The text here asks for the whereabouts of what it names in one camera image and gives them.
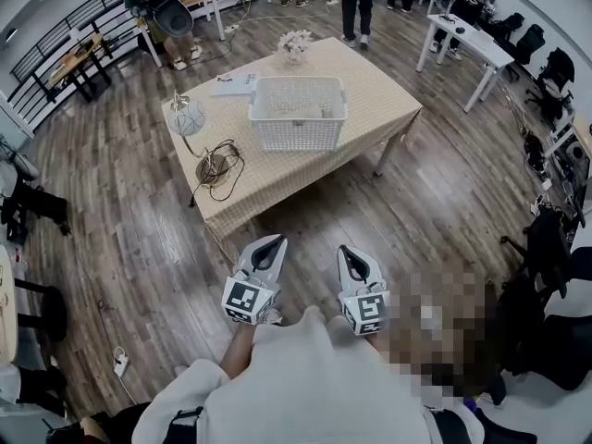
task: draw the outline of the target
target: laundry basket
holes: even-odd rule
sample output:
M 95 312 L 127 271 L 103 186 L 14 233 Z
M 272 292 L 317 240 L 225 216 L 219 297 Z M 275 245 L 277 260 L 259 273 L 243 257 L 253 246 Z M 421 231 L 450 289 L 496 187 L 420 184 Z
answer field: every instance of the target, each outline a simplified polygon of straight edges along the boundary
M 347 116 L 338 78 L 260 78 L 249 107 L 253 131 L 268 151 L 334 150 Z

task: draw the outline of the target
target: beige tablecloth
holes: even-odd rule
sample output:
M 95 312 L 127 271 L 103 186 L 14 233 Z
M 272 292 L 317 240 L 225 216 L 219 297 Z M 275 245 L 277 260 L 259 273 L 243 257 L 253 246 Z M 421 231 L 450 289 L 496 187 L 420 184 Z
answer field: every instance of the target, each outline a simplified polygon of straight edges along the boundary
M 312 43 L 306 62 L 289 65 L 275 55 L 236 69 L 260 76 L 331 76 L 341 78 L 347 95 L 349 116 L 333 152 L 264 152 L 252 132 L 248 96 L 211 97 L 213 80 L 194 87 L 185 95 L 202 102 L 205 125 L 188 142 L 197 154 L 225 139 L 233 139 L 245 160 L 245 168 L 234 192 L 224 202 L 214 201 L 208 189 L 200 188 L 195 201 L 218 244 L 232 231 L 294 192 L 321 179 L 372 145 L 408 130 L 421 105 L 393 79 L 335 38 Z M 170 101 L 163 104 L 165 118 Z M 191 191 L 198 180 L 199 160 L 191 155 L 181 137 L 170 131 L 179 161 Z M 214 190 L 224 198 L 238 175 Z

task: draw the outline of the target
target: lamp base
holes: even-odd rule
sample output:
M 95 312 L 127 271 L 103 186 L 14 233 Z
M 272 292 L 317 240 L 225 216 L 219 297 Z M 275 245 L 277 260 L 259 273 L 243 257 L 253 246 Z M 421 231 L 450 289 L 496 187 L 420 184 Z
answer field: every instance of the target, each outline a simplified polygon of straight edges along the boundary
M 211 154 L 197 164 L 195 177 L 201 185 L 215 188 L 227 181 L 229 168 L 230 165 L 224 155 Z

